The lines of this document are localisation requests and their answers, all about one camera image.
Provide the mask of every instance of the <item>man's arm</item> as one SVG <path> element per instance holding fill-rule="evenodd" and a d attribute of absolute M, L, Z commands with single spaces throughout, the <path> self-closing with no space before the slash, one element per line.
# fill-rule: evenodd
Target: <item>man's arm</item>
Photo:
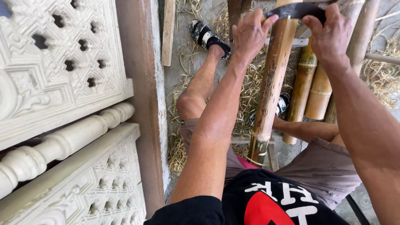
<path fill-rule="evenodd" d="M 249 12 L 232 27 L 235 52 L 227 72 L 204 109 L 193 132 L 185 167 L 176 183 L 170 203 L 209 195 L 222 198 L 226 153 L 235 124 L 245 72 L 265 43 L 269 28 L 278 17 L 261 25 L 262 10 Z"/>
<path fill-rule="evenodd" d="M 326 8 L 324 26 L 303 18 L 312 49 L 332 86 L 338 126 L 381 224 L 400 223 L 400 126 L 360 80 L 346 56 L 350 21 L 336 4 Z"/>

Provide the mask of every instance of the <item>curved blade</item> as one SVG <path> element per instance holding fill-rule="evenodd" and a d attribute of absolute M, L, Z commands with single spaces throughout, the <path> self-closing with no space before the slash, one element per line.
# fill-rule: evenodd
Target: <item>curved blade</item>
<path fill-rule="evenodd" d="M 288 16 L 290 16 L 290 18 L 292 19 L 301 20 L 301 18 L 303 18 L 304 16 L 312 15 L 318 18 L 322 24 L 324 24 L 326 21 L 325 10 L 313 4 L 303 3 L 303 2 L 291 3 L 278 7 L 274 10 L 265 12 L 264 17 L 268 18 L 275 14 L 277 14 L 280 19 L 287 18 Z"/>

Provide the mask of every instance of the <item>black and white sandal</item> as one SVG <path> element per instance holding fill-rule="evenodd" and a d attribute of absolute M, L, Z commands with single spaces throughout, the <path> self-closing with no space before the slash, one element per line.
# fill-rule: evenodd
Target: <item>black and white sandal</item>
<path fill-rule="evenodd" d="M 278 105 L 276 106 L 276 112 L 275 115 L 278 117 L 279 114 L 283 113 L 284 111 L 286 111 L 286 109 L 288 109 L 290 104 L 290 95 L 286 92 L 281 93 L 279 95 L 279 100 L 278 100 Z M 251 116 L 250 116 L 250 125 L 254 125 L 254 121 L 256 120 L 256 112 L 254 112 Z"/>
<path fill-rule="evenodd" d="M 194 19 L 189 26 L 190 35 L 193 40 L 201 45 L 204 49 L 208 50 L 211 45 L 219 45 L 225 52 L 221 59 L 227 59 L 230 56 L 230 47 L 225 44 L 215 33 L 202 21 Z"/>

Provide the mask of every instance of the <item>carved relief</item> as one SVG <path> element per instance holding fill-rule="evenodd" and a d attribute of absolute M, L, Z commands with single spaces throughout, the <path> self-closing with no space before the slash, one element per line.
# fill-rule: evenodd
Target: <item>carved relief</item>
<path fill-rule="evenodd" d="M 133 95 L 113 0 L 6 3 L 0 150 Z"/>
<path fill-rule="evenodd" d="M 124 131 L 118 131 L 119 126 L 115 128 L 116 131 L 113 129 L 114 140 L 122 136 L 114 146 L 99 150 L 97 146 L 92 148 L 88 145 L 81 150 L 93 152 L 87 156 L 94 156 L 93 162 L 71 171 L 67 178 L 55 185 L 47 184 L 48 180 L 61 175 L 66 163 L 85 160 L 82 155 L 89 153 L 79 151 L 62 162 L 66 162 L 65 164 L 61 163 L 45 172 L 43 178 L 37 178 L 42 179 L 41 181 L 34 180 L 33 183 L 36 184 L 29 183 L 22 188 L 24 190 L 17 190 L 1 200 L 0 224 L 143 224 L 145 206 L 135 146 L 138 126 L 127 123 L 121 125 L 125 128 L 129 126 L 131 131 L 128 135 L 123 135 Z M 115 160 L 111 166 L 110 158 Z M 125 163 L 124 168 L 119 167 L 121 161 Z M 51 193 L 40 195 L 41 199 L 27 204 L 27 207 L 11 216 L 5 214 L 5 210 L 16 208 L 19 197 L 27 201 L 23 195 L 20 196 L 21 193 L 30 196 L 35 191 L 40 192 L 35 190 L 37 187 L 46 188 L 41 184 L 54 186 Z"/>

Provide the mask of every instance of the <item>white baluster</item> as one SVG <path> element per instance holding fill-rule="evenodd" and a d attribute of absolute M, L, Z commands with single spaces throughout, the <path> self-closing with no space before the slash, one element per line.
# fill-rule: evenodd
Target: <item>white baluster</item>
<path fill-rule="evenodd" d="M 0 199 L 12 192 L 19 181 L 31 180 L 46 171 L 47 163 L 64 160 L 126 121 L 134 113 L 129 103 L 120 103 L 46 135 L 35 147 L 22 146 L 7 153 L 0 161 Z"/>

